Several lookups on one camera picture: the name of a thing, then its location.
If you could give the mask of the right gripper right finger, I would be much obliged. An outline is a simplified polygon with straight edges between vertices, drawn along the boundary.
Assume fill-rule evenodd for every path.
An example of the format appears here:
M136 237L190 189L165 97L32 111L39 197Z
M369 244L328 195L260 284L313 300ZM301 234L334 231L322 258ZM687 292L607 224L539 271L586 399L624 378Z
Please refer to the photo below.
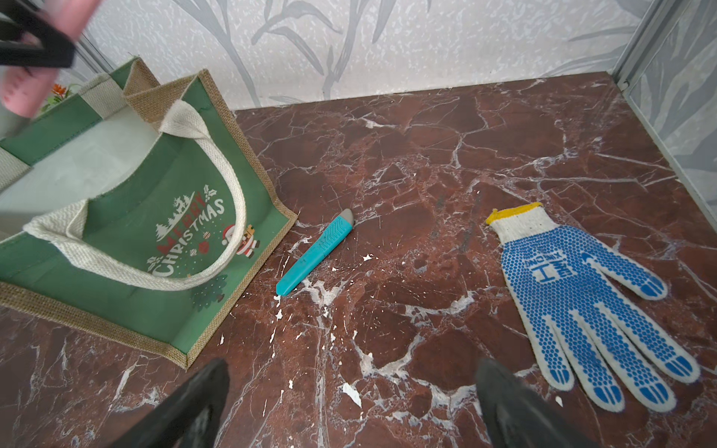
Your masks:
M596 447L492 358L481 358L474 377L482 418L494 447Z

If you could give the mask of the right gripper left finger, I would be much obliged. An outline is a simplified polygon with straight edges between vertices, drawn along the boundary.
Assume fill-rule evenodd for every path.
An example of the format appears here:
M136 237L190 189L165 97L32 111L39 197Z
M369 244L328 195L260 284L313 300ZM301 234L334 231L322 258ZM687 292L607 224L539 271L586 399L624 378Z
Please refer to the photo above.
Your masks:
M213 447L230 386L228 364L215 358L113 447Z

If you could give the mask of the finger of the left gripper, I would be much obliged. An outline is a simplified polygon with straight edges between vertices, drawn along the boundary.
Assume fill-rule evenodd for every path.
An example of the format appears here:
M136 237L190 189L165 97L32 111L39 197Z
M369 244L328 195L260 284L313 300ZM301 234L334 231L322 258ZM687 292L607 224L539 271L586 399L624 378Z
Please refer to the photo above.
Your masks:
M69 68L75 59L72 40L52 26L30 1L1 0L1 65Z

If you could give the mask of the pink utility knife crosswise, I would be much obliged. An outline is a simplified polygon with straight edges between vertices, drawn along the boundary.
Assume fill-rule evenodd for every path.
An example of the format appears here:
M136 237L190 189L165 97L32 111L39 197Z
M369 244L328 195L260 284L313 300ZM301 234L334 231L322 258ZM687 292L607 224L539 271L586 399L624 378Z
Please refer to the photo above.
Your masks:
M95 14L98 1L1 3L1 104L32 119L50 94L60 70L73 65L76 44Z

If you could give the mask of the green Christmas jute pouch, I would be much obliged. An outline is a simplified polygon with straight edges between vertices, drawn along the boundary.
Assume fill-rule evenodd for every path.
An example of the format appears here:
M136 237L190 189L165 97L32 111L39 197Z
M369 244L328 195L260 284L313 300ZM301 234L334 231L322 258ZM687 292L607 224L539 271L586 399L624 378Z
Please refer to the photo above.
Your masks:
M207 70L136 58L1 143L1 304L199 357L296 221Z

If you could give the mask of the teal utility knife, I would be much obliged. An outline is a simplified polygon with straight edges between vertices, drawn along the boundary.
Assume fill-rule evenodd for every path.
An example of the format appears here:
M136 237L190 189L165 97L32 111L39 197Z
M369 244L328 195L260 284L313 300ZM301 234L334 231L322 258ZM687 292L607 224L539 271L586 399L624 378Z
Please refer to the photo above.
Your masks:
M276 294L282 297L288 296L313 272L319 263L322 263L333 252L334 248L337 248L347 238L353 227L353 212L350 209L345 209L284 274L276 285Z

